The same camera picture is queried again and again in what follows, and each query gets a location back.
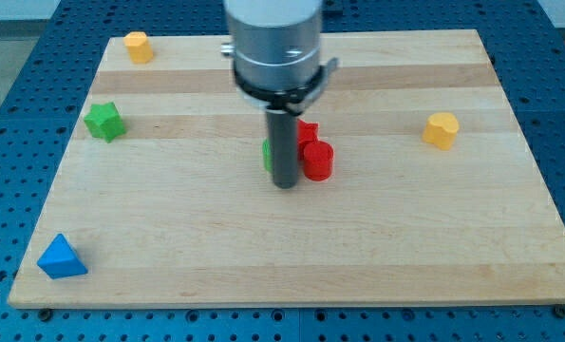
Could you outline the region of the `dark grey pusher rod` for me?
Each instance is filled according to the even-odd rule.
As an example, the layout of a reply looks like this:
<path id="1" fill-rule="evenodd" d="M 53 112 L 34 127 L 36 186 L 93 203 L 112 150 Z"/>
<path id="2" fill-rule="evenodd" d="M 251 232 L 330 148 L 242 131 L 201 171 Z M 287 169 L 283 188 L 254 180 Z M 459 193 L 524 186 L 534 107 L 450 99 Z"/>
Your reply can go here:
<path id="1" fill-rule="evenodd" d="M 273 184 L 290 189 L 298 181 L 297 119 L 282 110 L 265 111 Z"/>

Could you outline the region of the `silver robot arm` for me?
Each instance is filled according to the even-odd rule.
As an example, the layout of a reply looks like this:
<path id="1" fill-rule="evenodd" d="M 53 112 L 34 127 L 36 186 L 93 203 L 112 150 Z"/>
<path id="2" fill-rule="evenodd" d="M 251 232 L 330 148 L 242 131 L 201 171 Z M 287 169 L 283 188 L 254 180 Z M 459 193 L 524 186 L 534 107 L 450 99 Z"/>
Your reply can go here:
<path id="1" fill-rule="evenodd" d="M 298 117 L 324 93 L 338 68 L 321 60 L 321 0 L 224 0 L 231 41 L 221 54 L 231 60 L 243 97 L 266 115 L 272 182 L 297 184 Z"/>

